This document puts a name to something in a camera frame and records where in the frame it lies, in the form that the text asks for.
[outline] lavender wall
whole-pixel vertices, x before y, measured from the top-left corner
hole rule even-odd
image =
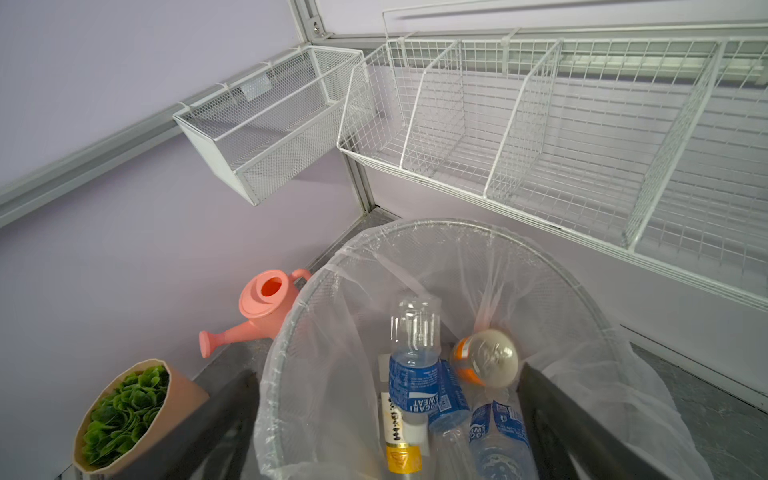
[[[244,320],[257,273],[309,265],[359,217],[333,151],[258,207],[176,137],[0,230],[0,465],[54,478],[85,410],[148,358],[189,376],[197,333]]]
[[[299,42],[287,0],[0,2],[0,187]]]

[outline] pocari sweat bottle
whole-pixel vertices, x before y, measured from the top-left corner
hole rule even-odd
[[[429,414],[429,431],[437,456],[440,480],[475,480],[467,427],[472,415],[448,360],[438,362],[438,408]]]
[[[426,427],[438,405],[439,311],[439,299],[417,296],[402,299],[392,315],[389,397],[413,425]]]
[[[506,389],[485,389],[473,402],[469,450],[484,480],[536,480],[520,404]]]

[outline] kraft paper pot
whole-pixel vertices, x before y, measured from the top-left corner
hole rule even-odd
[[[88,430],[88,424],[91,423],[91,412],[96,408],[99,401],[109,395],[117,388],[128,374],[137,371],[144,371],[152,366],[162,365],[168,371],[168,392],[163,402],[163,406],[154,418],[152,425],[144,436],[120,458],[103,468],[89,465],[83,456],[83,434]],[[184,374],[180,373],[174,367],[168,365],[163,360],[150,359],[139,362],[130,369],[122,372],[101,392],[91,408],[85,413],[83,422],[80,424],[77,436],[74,438],[74,465],[82,472],[89,475],[111,475],[129,465],[146,452],[152,445],[162,439],[168,432],[174,429],[176,425],[187,418],[197,407],[203,405],[208,400],[208,394],[201,387],[189,380]]]

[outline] potted plant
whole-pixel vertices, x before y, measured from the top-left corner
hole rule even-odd
[[[90,475],[115,473],[206,400],[201,387],[166,362],[137,363],[88,409],[74,440],[74,464]]]

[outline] watering can handle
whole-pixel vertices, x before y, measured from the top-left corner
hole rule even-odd
[[[312,274],[310,273],[309,270],[307,270],[306,268],[299,268],[298,270],[294,271],[288,276],[288,280],[290,280],[291,283],[293,283],[297,281],[299,278],[303,277],[304,280],[309,282],[311,276]]]

